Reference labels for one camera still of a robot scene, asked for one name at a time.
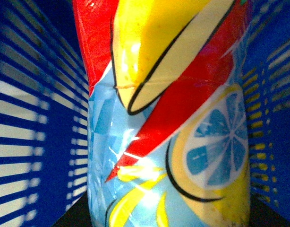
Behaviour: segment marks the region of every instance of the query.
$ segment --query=bottle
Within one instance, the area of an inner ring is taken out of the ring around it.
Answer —
[[[245,227],[247,0],[74,0],[98,227]]]

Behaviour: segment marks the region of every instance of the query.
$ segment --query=red graphic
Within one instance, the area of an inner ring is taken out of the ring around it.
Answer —
[[[118,3],[119,0],[73,0],[90,95],[111,61],[111,25]]]
[[[219,26],[211,40],[163,93],[125,153],[145,157],[180,127],[222,84],[233,68],[231,52],[225,53],[239,40],[249,23],[249,3],[239,1]],[[132,166],[138,159],[122,155],[106,181],[117,176],[121,166]]]

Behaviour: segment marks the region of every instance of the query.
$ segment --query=blue basket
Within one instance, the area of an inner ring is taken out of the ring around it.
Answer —
[[[290,222],[290,0],[255,1],[242,78],[252,196]],[[87,86],[70,1],[0,0],[0,226],[85,192]]]
[[[290,0],[255,2],[247,52],[252,196],[290,222]]]
[[[86,191],[88,82],[66,0],[0,0],[0,225],[49,227]]]

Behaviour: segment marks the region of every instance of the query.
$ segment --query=lemon slice illustration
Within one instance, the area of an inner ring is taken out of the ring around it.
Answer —
[[[222,86],[172,141],[168,175],[199,217],[205,218],[199,207],[209,207],[218,209],[224,220],[241,223],[248,212],[247,153],[242,90],[238,85]]]
[[[234,0],[120,0],[112,34],[116,87],[128,113],[154,101],[194,60]]]

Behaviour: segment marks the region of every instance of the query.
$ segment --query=black surface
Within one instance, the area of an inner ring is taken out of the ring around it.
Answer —
[[[290,227],[290,222],[257,198],[251,198],[251,227]]]
[[[86,192],[53,227],[92,227]]]
[[[86,192],[53,227],[92,227]],[[290,222],[257,198],[252,197],[250,227],[290,227]]]

